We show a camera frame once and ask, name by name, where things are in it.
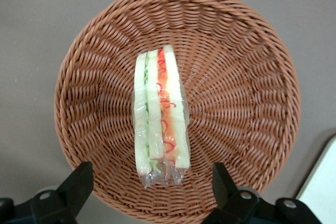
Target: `brown wicker basket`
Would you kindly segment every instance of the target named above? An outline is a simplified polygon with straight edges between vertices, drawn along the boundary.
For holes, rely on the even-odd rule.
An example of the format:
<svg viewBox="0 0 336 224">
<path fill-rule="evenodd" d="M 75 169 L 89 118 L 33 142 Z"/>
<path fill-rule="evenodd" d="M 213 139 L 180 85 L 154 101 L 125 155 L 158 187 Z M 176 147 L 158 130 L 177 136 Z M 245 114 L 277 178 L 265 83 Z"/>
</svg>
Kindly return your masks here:
<svg viewBox="0 0 336 224">
<path fill-rule="evenodd" d="M 138 53 L 166 44 L 190 106 L 192 167 L 182 186 L 144 189 L 134 161 L 134 65 Z M 214 162 L 262 191 L 286 162 L 299 117 L 286 48 L 237 0 L 117 0 L 76 37 L 56 86 L 56 130 L 71 167 L 92 161 L 94 193 L 152 223 L 200 223 L 216 207 Z"/>
</svg>

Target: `gray floor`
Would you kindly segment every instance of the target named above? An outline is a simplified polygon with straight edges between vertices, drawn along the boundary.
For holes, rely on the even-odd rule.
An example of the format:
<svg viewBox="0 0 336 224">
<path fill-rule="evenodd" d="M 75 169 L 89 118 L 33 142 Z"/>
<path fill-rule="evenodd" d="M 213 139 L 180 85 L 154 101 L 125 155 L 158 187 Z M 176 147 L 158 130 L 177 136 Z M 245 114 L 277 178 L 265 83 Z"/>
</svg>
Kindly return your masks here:
<svg viewBox="0 0 336 224">
<path fill-rule="evenodd" d="M 56 78 L 73 39 L 114 0 L 0 0 L 0 197 L 22 202 L 71 172 L 54 127 Z M 302 92 L 296 145 L 262 194 L 293 196 L 336 133 L 336 0 L 241 0 L 279 33 Z M 91 196 L 80 223 L 140 223 Z"/>
</svg>

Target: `black clamp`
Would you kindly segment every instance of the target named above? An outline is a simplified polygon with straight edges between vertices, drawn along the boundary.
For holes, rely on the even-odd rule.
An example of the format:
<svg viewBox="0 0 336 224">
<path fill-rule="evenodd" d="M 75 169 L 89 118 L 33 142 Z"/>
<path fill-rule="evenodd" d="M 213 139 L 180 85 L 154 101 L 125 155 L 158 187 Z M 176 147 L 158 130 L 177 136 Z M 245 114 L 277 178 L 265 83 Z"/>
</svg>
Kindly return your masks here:
<svg viewBox="0 0 336 224">
<path fill-rule="evenodd" d="M 18 206 L 0 198 L 1 224 L 76 224 L 76 216 L 93 190 L 91 162 L 81 163 L 56 189 L 38 193 Z"/>
<path fill-rule="evenodd" d="M 202 224 L 321 224 L 301 201 L 280 198 L 275 206 L 256 196 L 253 190 L 239 190 L 224 164 L 213 167 L 213 192 L 218 208 Z"/>
</svg>

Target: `plastic-wrapped sandwich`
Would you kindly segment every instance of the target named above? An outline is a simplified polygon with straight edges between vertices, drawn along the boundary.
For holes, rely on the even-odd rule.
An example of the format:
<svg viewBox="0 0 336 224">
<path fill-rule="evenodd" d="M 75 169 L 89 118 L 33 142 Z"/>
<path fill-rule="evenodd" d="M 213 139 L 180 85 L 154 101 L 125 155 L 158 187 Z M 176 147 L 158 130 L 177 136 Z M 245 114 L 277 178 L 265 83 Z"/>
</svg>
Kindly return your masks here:
<svg viewBox="0 0 336 224">
<path fill-rule="evenodd" d="M 179 185 L 190 167 L 189 112 L 173 47 L 139 54 L 136 60 L 136 169 L 144 187 Z"/>
</svg>

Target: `wicker basket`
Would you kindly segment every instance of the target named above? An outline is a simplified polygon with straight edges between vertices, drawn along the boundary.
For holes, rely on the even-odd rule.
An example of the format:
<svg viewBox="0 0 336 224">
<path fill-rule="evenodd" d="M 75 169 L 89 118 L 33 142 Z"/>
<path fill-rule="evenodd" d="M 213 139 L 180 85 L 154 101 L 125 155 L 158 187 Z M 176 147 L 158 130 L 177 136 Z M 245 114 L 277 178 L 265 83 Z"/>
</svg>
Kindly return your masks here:
<svg viewBox="0 0 336 224">
<path fill-rule="evenodd" d="M 140 52 L 174 46 L 190 106 L 192 168 L 182 186 L 144 189 L 134 161 L 131 94 Z M 151 223 L 200 223 L 216 207 L 212 164 L 262 191 L 283 167 L 300 93 L 274 30 L 237 0 L 117 0 L 76 37 L 62 63 L 56 130 L 72 168 L 92 161 L 94 193 Z"/>
</svg>

